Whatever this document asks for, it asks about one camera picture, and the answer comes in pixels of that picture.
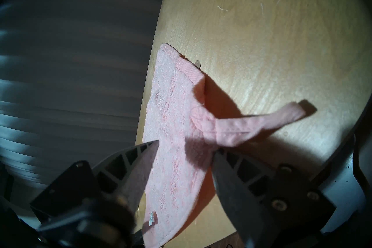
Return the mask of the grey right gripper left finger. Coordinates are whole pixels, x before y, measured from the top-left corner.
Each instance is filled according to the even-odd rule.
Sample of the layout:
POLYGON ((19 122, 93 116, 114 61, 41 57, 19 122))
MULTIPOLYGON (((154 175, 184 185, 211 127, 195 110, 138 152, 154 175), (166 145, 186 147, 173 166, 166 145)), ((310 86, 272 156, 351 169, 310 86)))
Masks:
POLYGON ((120 150, 92 168, 104 195, 123 199, 135 214, 159 148, 159 140, 120 150))

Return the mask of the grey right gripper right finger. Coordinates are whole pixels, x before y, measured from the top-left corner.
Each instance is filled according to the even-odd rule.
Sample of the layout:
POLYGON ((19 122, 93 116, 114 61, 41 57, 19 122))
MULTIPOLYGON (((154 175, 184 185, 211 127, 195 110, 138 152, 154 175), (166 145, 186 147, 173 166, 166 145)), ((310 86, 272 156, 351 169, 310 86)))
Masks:
POLYGON ((215 151, 213 184, 222 208, 246 248, 270 248, 278 235, 264 205, 274 170, 229 148, 215 151))

